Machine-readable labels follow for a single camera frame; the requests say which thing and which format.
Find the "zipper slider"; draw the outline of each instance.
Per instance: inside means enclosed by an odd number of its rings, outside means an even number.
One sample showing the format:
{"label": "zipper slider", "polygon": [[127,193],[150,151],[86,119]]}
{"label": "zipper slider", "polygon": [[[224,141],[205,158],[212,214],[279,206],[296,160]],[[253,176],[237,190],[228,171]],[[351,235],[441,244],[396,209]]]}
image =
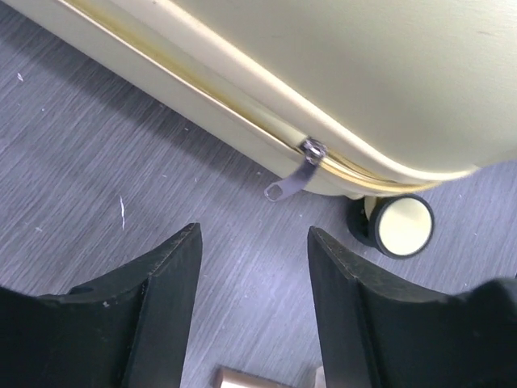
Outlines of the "zipper slider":
{"label": "zipper slider", "polygon": [[296,171],[287,178],[270,184],[264,190],[264,195],[271,202],[284,200],[303,190],[327,154],[326,146],[311,137],[307,137],[300,144],[300,149],[304,153],[305,159]]}

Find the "suitcase wheel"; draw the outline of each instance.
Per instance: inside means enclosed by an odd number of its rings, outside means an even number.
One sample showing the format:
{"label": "suitcase wheel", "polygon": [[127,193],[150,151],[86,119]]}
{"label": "suitcase wheel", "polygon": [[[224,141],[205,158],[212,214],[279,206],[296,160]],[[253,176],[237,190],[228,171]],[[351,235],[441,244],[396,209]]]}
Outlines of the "suitcase wheel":
{"label": "suitcase wheel", "polygon": [[408,259],[429,244],[435,230],[435,216],[420,196],[368,196],[351,202],[347,225],[364,245],[375,247],[393,259]]}

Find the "white speck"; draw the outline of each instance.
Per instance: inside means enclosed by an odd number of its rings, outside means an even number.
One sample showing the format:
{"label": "white speck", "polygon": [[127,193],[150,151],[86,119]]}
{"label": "white speck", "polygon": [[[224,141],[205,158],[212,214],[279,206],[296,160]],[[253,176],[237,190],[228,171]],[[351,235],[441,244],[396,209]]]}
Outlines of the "white speck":
{"label": "white speck", "polygon": [[122,201],[122,196],[119,196],[120,198],[120,216],[122,217],[122,230],[124,230],[126,226],[126,219],[124,216],[124,202]]}

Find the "floor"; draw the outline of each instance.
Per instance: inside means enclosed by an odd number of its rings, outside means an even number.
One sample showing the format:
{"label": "floor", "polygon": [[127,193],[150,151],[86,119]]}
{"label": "floor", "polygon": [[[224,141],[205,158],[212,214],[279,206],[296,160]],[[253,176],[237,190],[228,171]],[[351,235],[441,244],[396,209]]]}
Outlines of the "floor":
{"label": "floor", "polygon": [[388,259],[349,235],[343,198],[269,203],[271,173],[1,3],[0,167],[0,284],[25,293],[63,293],[201,222],[186,388],[218,365],[309,380],[321,364],[311,225],[448,293],[517,271],[517,163],[426,192],[433,242]]}

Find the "zipper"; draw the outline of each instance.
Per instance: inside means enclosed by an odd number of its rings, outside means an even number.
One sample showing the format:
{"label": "zipper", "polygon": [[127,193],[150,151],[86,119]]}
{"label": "zipper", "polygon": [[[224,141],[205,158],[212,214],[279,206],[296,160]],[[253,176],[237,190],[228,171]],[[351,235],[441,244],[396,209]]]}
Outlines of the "zipper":
{"label": "zipper", "polygon": [[316,174],[323,158],[328,153],[326,145],[311,137],[307,137],[298,148],[305,156],[302,164],[290,176],[270,184],[264,190],[264,195],[271,202],[285,200],[302,191]]}

